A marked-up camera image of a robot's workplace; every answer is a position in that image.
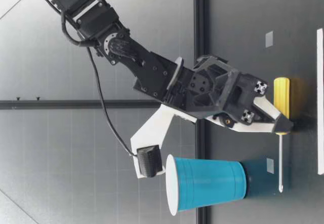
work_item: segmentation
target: screwdriver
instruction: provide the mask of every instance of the screwdriver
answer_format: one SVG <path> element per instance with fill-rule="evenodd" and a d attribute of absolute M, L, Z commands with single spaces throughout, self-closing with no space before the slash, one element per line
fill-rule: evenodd
<path fill-rule="evenodd" d="M 290 116 L 290 80 L 288 78 L 277 78 L 274 80 L 274 106 L 288 119 Z M 288 132 L 276 133 L 279 135 L 279 192 L 284 191 L 282 183 L 282 137 Z"/>

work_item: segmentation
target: black metal rail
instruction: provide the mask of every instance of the black metal rail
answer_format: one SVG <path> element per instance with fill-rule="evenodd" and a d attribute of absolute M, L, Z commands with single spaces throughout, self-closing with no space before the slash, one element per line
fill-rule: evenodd
<path fill-rule="evenodd" d="M 160 103 L 152 100 L 107 100 L 107 108 L 158 108 Z M 46 109 L 100 109 L 98 100 L 15 100 L 0 101 L 0 110 L 46 110 Z"/>
<path fill-rule="evenodd" d="M 194 0 L 194 53 L 195 61 L 205 54 L 205 0 Z M 196 123 L 196 157 L 206 158 L 205 149 L 205 121 L 199 120 Z M 206 224 L 207 208 L 197 210 L 197 224 Z"/>

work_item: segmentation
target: cup rim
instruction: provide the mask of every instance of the cup rim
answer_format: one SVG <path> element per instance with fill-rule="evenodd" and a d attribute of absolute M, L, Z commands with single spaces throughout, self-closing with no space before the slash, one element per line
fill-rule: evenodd
<path fill-rule="evenodd" d="M 167 199 L 171 215 L 175 216 L 179 208 L 179 179 L 174 157 L 168 155 L 166 164 Z"/>

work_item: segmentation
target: yellow screwdriver handle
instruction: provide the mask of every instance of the yellow screwdriver handle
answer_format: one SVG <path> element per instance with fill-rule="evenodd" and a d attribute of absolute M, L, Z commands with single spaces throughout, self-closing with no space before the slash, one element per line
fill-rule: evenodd
<path fill-rule="evenodd" d="M 290 117 L 290 80 L 288 78 L 277 78 L 274 80 L 274 106 L 288 119 Z"/>

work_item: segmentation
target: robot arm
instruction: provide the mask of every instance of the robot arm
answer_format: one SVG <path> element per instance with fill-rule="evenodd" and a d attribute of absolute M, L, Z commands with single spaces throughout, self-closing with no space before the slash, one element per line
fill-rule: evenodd
<path fill-rule="evenodd" d="M 106 0 L 50 2 L 61 14 L 62 30 L 71 42 L 93 47 L 111 65 L 125 65 L 137 78 L 134 89 L 162 104 L 131 139 L 138 177 L 163 173 L 160 148 L 173 115 L 192 122 L 207 119 L 239 132 L 289 132 L 292 128 L 266 100 L 267 83 L 230 67 L 227 61 L 204 56 L 194 69 L 188 69 L 181 58 L 169 61 L 134 41 Z M 80 42 L 68 35 L 66 21 Z"/>

